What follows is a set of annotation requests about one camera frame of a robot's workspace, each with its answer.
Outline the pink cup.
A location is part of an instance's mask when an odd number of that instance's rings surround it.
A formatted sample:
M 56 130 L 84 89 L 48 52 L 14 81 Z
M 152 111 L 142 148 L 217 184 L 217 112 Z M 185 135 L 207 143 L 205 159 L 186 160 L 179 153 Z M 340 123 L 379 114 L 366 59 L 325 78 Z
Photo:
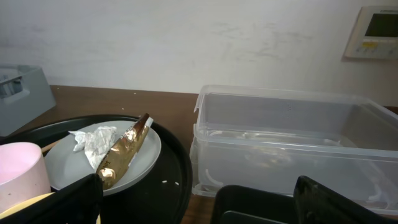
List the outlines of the pink cup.
M 40 146 L 15 142 L 1 146 L 1 211 L 51 192 Z

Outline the white tissue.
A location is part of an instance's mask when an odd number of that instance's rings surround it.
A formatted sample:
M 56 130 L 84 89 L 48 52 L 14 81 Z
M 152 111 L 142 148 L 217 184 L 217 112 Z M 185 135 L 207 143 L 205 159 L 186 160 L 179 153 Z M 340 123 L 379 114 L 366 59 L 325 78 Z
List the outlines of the white tissue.
M 74 135 L 74 152 L 84 151 L 90 166 L 97 170 L 101 161 L 116 141 L 117 127 L 100 126 L 92 132 L 69 131 Z

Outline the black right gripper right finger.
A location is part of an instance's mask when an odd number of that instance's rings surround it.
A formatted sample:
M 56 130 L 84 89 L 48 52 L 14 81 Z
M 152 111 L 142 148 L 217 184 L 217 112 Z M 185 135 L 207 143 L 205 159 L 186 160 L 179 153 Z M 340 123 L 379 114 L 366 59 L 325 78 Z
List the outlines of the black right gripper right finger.
M 397 224 L 301 175 L 294 188 L 299 224 Z

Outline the gold snack wrapper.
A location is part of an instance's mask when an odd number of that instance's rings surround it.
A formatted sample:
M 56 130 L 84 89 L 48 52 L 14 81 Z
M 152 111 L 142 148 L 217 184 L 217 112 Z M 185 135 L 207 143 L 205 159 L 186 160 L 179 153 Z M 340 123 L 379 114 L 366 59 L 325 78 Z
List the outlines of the gold snack wrapper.
M 153 119 L 148 113 L 142 115 L 110 147 L 96 170 L 96 174 L 101 178 L 103 190 L 113 187 L 125 175 L 140 151 L 152 123 Z

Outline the wooden chopstick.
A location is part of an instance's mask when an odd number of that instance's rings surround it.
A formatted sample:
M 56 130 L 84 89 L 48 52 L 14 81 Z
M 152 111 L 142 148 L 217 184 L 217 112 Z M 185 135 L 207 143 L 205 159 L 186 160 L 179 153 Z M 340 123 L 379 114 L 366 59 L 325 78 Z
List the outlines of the wooden chopstick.
M 51 150 L 51 148 L 53 148 L 53 147 L 54 147 L 56 144 L 58 144 L 59 142 L 60 142 L 60 140 L 55 141 L 55 142 L 53 142 L 53 143 L 51 143 L 51 144 L 49 144 L 49 145 L 43 147 L 43 148 L 41 149 L 42 153 L 45 153 L 45 152 Z

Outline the yellow bowl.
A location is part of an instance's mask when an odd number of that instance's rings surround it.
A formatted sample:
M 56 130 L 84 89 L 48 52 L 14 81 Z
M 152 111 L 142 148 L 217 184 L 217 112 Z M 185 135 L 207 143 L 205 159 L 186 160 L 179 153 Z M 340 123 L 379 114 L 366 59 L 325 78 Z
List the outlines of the yellow bowl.
M 99 200 L 83 202 L 76 190 L 60 190 L 40 195 L 8 208 L 1 223 L 100 223 Z

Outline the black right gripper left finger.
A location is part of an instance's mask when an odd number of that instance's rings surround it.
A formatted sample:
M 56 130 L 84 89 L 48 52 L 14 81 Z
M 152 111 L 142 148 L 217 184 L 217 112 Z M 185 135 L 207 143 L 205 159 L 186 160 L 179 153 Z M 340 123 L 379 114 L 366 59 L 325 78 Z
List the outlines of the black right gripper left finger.
M 1 214 L 1 224 L 100 223 L 103 183 L 97 174 L 21 202 Z

